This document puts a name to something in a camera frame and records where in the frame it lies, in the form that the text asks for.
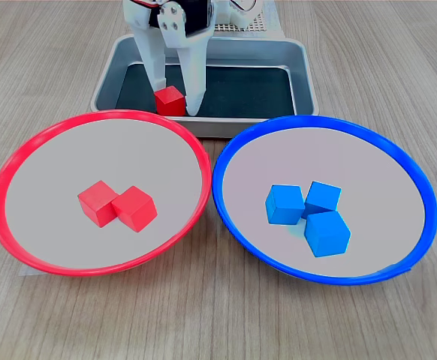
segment wooden block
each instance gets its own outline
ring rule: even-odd
[[[135,186],[118,195],[112,206],[121,222],[137,233],[157,217],[152,197]]]
[[[157,113],[162,116],[185,116],[185,97],[175,86],[168,86],[155,93]]]
[[[78,200],[86,216],[99,227],[104,227],[116,218],[112,201],[118,194],[102,180],[78,195]]]
[[[307,217],[305,237],[315,257],[329,257],[347,251],[351,231],[337,211]]]
[[[305,210],[300,186],[272,185],[265,208],[269,224],[297,224]]]

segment red cube in gripper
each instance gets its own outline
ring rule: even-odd
[[[112,201],[112,206],[121,222],[136,233],[157,217],[157,209],[152,197],[135,186],[118,195]]]
[[[155,92],[157,113],[162,116],[185,116],[186,102],[175,86],[168,86]]]
[[[86,216],[99,227],[104,227],[116,218],[112,201],[118,194],[102,180],[78,195],[78,200]]]

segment tray rim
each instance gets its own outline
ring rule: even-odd
[[[90,110],[92,112],[98,112],[98,111],[105,111],[105,110],[99,110],[97,108],[97,99],[98,96],[104,86],[104,82],[105,79],[107,78],[107,73],[108,73],[108,69],[110,68],[110,65],[112,64],[112,60],[113,57],[116,53],[116,50],[118,48],[118,46],[121,44],[121,42],[123,42],[126,39],[132,38],[134,35],[133,34],[125,34],[121,37],[119,37],[118,39],[116,39],[112,45],[112,48],[110,50],[110,54],[108,55],[107,61],[105,63],[104,69],[101,72],[101,75],[98,79],[98,84],[95,87],[95,90],[93,91],[93,96],[92,99],[90,100]],[[303,62],[306,68],[306,78],[307,78],[307,83],[309,84],[309,93],[310,93],[310,97],[312,99],[312,106],[313,106],[313,112],[312,114],[310,114],[311,116],[316,116],[319,113],[319,108],[318,108],[318,104],[317,104],[317,100],[316,100],[316,93],[315,93],[315,88],[312,82],[312,73],[310,71],[310,64],[309,64],[309,59],[307,56],[307,52],[306,52],[306,48],[305,46],[299,42],[298,40],[295,39],[290,39],[290,38],[268,38],[268,37],[236,37],[236,36],[213,36],[212,37],[214,39],[214,41],[258,41],[258,42],[285,42],[285,43],[291,43],[294,45],[297,45],[298,47],[300,47],[302,49],[302,54],[303,54]],[[277,67],[269,67],[269,68],[282,68],[284,70],[286,70],[288,67],[287,66],[277,66]],[[295,107],[295,99],[292,97],[292,102],[294,105],[294,111],[297,112],[296,107]],[[203,117],[203,116],[165,116],[165,118],[170,119],[170,120],[174,120],[175,122],[182,122],[184,124],[186,123],[200,123],[200,122],[212,122],[212,123],[222,123],[222,122],[231,122],[231,123],[243,123],[243,124],[257,124],[260,122],[264,122],[266,120],[268,120],[268,118],[212,118],[212,117]]]

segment table surface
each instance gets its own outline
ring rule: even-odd
[[[437,1],[279,1],[320,114],[402,146],[437,196]],[[120,1],[0,1],[0,167],[87,112]],[[215,163],[224,141],[203,141]],[[20,277],[0,245],[0,359],[437,359],[437,236],[408,274],[361,287],[288,277],[233,239],[213,201],[178,245],[106,277]]]

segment gray tray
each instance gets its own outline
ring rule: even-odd
[[[166,49],[165,55],[167,84],[183,93],[176,50]],[[207,48],[206,85],[197,116],[168,117],[196,137],[230,139],[272,117],[318,114],[306,51],[295,40],[212,37]],[[153,112],[151,102],[152,88],[133,35],[123,36],[113,45],[93,95],[92,111]]]

